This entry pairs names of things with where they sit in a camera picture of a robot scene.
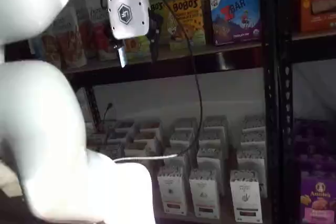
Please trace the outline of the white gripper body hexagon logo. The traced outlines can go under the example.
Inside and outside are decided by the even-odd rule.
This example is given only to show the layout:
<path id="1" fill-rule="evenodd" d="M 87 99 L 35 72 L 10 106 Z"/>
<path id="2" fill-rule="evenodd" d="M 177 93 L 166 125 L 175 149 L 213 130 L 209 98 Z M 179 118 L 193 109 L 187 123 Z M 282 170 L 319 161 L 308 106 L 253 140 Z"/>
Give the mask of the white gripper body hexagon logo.
<path id="1" fill-rule="evenodd" d="M 144 36 L 149 31 L 149 0 L 107 0 L 115 39 Z"/>

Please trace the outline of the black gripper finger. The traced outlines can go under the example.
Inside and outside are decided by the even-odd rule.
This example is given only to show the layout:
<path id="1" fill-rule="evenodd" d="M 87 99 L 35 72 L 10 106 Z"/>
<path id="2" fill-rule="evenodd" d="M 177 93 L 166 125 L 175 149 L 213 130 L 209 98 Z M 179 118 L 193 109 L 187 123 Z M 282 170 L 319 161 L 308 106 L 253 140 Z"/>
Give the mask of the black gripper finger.
<path id="1" fill-rule="evenodd" d="M 124 40 L 117 40 L 113 38 L 112 45 L 113 45 L 114 51 L 119 57 L 121 67 L 125 67 L 128 64 L 128 60 L 126 56 Z"/>
<path id="2" fill-rule="evenodd" d="M 154 11 L 149 11 L 148 40 L 150 42 L 151 60 L 157 61 L 159 56 L 159 40 L 162 30 L 163 17 Z"/>

